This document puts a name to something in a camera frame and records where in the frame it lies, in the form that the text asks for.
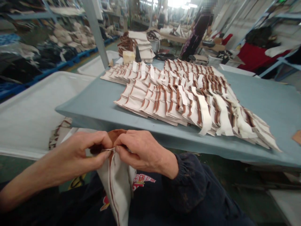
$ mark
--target dark blue sleeve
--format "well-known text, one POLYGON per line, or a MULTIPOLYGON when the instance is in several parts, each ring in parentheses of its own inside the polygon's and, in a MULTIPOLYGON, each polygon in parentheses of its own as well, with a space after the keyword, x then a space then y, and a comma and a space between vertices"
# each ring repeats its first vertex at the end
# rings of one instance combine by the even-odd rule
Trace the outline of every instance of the dark blue sleeve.
POLYGON ((173 180, 162 176, 163 188, 171 206, 178 212, 188 213, 204 200, 209 181, 194 154, 175 156, 179 173, 173 180))
POLYGON ((179 213, 206 215, 216 225, 254 225, 224 190, 210 167, 191 153, 175 155, 179 173, 173 180, 162 176, 163 189, 170 205, 179 213))

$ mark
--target printed graphic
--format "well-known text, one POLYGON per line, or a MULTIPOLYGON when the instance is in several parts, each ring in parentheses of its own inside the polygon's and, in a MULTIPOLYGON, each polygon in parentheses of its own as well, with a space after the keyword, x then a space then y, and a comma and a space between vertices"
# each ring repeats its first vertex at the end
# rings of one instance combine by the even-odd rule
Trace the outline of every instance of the printed graphic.
MULTIPOLYGON (((156 182, 156 180, 151 178, 150 176, 147 176, 145 174, 137 174, 133 182, 133 191, 135 191, 139 187, 144 187, 144 183, 148 181, 152 183, 156 182)), ((106 210, 109 205, 110 205, 109 198, 108 196, 105 196, 103 198, 103 206, 100 208, 100 211, 106 210)))

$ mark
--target fingernail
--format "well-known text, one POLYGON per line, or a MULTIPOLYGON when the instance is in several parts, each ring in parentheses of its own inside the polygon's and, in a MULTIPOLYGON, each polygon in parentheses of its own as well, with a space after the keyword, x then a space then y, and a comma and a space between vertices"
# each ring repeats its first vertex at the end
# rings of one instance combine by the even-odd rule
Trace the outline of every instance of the fingernail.
POLYGON ((116 147, 115 147, 115 151, 119 154, 119 152, 120 152, 120 147, 119 147, 119 146, 116 146, 116 147))

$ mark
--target red fabric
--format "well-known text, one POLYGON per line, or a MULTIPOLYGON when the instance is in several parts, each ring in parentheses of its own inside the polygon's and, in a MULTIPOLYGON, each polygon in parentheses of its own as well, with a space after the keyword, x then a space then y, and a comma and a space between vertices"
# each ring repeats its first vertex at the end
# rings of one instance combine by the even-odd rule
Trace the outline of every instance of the red fabric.
POLYGON ((290 52, 290 50, 287 50, 284 53, 278 54, 277 56, 271 58, 265 55, 266 50, 267 49, 245 43, 238 54, 238 57, 245 63, 245 65, 241 64, 238 68, 254 72, 259 67, 267 67, 275 63, 277 58, 285 56, 290 52))
POLYGON ((222 41, 222 45, 227 45, 228 41, 232 38, 233 34, 229 34, 225 39, 222 41))

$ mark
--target person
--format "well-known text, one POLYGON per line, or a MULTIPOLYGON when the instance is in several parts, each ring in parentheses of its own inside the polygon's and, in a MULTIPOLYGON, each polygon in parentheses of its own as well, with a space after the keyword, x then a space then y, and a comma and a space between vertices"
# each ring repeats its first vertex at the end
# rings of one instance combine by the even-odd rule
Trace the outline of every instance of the person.
POLYGON ((206 35, 211 34, 211 25, 214 17, 212 11, 216 4, 217 0, 209 0, 207 3, 205 3, 204 9, 197 13, 195 20, 191 24, 192 33, 186 41, 180 54, 183 61, 187 61, 190 55, 195 54, 206 30, 206 35))
POLYGON ((160 8, 158 15, 158 25, 157 28, 160 30, 164 28, 164 24, 168 22, 168 11, 166 7, 167 1, 163 2, 163 8, 160 8))
POLYGON ((86 158, 85 149, 95 144, 115 146, 120 159, 137 169, 129 225, 254 225, 194 154, 173 154, 149 131, 135 130, 119 135, 114 143, 104 131, 70 137, 1 190, 2 223, 116 225, 97 174, 85 186, 61 194, 48 191, 99 169, 110 152, 86 158))

